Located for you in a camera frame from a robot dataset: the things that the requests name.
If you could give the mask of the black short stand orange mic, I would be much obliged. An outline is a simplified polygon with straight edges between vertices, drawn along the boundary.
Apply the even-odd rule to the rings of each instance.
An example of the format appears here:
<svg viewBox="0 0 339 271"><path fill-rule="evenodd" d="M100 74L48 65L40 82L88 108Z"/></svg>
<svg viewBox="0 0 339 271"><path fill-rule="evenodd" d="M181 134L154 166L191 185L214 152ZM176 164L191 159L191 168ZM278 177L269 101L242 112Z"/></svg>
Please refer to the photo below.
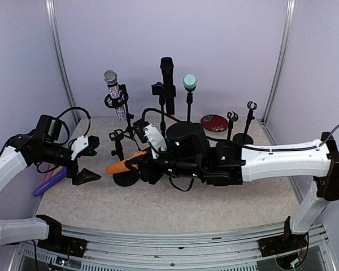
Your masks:
<svg viewBox="0 0 339 271"><path fill-rule="evenodd" d="M111 155L117 156L119 162L116 165L109 166L107 172L112 174L116 185L120 187L130 187L138 181L139 176L137 172L130 171L125 166L123 145L121 144L124 137L124 132L121 129L115 129L113 132L109 133L110 140L115 143L115 149L111 151Z"/></svg>

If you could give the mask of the purple microphone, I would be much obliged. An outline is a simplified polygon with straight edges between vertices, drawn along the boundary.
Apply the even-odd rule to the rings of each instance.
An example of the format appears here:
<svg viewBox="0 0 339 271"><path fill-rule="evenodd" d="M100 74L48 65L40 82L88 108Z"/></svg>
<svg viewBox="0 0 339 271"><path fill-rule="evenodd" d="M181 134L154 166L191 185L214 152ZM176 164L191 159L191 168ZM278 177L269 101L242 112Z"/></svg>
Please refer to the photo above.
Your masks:
<svg viewBox="0 0 339 271"><path fill-rule="evenodd" d="M44 195L45 192L47 192L50 188L52 188L54 185L56 185L61 180L65 179L66 177L67 177L67 168L64 167L60 171L58 171L56 174L48 178L38 188L36 188L35 191L32 193L32 195L35 198L41 195Z"/></svg>

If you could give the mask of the black short stand purple mic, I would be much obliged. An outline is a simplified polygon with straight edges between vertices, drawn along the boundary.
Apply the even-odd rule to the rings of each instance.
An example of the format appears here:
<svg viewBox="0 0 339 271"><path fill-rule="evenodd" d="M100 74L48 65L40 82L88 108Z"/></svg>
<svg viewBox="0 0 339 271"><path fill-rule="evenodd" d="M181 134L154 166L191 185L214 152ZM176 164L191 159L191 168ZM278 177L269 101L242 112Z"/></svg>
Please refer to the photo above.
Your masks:
<svg viewBox="0 0 339 271"><path fill-rule="evenodd" d="M232 135L232 129L233 125L236 121L238 121L238 114L234 111L228 111L227 112L227 118L228 118L228 130L227 130L227 140L231 140Z"/></svg>

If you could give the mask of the pink microphone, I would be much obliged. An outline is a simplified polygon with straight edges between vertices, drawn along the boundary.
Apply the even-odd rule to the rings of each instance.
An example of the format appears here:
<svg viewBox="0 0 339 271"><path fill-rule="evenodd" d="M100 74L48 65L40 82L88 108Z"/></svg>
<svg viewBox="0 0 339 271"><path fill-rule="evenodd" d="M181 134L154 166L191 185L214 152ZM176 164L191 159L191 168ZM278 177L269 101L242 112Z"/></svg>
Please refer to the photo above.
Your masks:
<svg viewBox="0 0 339 271"><path fill-rule="evenodd" d="M46 181L48 181L49 179L51 179L52 176L55 175L55 174L57 173L57 171L58 171L58 169L55 169L55 170L53 170L53 171L51 171L51 172L46 173L44 182L46 182Z"/></svg>

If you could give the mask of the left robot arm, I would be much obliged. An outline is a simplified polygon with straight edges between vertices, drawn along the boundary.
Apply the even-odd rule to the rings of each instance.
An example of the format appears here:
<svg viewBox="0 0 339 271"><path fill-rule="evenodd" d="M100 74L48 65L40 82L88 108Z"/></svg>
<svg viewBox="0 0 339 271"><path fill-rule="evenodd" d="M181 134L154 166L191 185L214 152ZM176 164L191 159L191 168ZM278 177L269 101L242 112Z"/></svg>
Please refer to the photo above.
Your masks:
<svg viewBox="0 0 339 271"><path fill-rule="evenodd" d="M97 181L100 175L80 169L79 158L96 156L100 141L97 136L84 134L73 141L60 143L59 135L67 124L49 115L41 115L36 127L29 133L12 136L0 151L0 193L23 171L43 163L65 168L73 185ZM69 253L86 244L62 233L62 224L47 216L13 220L0 219L0 247L35 241L38 247L49 251Z"/></svg>

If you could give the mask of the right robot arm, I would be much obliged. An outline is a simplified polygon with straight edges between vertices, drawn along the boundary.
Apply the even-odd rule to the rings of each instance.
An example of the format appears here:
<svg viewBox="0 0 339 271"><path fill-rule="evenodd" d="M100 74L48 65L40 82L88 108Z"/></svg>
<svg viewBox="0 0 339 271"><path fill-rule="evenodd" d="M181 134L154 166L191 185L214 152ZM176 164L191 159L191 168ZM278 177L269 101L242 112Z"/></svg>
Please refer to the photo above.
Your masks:
<svg viewBox="0 0 339 271"><path fill-rule="evenodd" d="M277 239L284 251L299 242L330 202L339 200L339 150L331 133L292 145L254 146L217 139L211 146L199 123L179 121L165 134L148 123L136 130L149 147L126 161L125 166L150 184L163 176L197 178L213 186L241 185L272 177L313 177L306 197Z"/></svg>

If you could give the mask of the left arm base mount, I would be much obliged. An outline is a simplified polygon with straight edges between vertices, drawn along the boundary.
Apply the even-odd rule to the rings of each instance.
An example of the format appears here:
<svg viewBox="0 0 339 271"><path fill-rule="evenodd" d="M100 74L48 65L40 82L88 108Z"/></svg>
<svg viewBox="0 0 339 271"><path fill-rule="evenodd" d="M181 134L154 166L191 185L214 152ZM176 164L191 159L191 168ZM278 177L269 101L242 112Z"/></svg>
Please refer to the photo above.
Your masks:
<svg viewBox="0 0 339 271"><path fill-rule="evenodd" d="M37 244L39 248L48 251L83 258L88 242L81 238L63 235L61 225L50 225L48 237L39 240Z"/></svg>

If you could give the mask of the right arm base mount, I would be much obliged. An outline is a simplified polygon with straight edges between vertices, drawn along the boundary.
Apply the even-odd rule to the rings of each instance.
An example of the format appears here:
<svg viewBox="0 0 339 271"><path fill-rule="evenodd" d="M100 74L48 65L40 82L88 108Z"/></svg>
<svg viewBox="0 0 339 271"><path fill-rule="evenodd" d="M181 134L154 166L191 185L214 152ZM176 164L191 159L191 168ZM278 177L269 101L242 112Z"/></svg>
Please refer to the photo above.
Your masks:
<svg viewBox="0 0 339 271"><path fill-rule="evenodd" d="M262 257L273 256L307 246L307 234L281 234L258 241Z"/></svg>

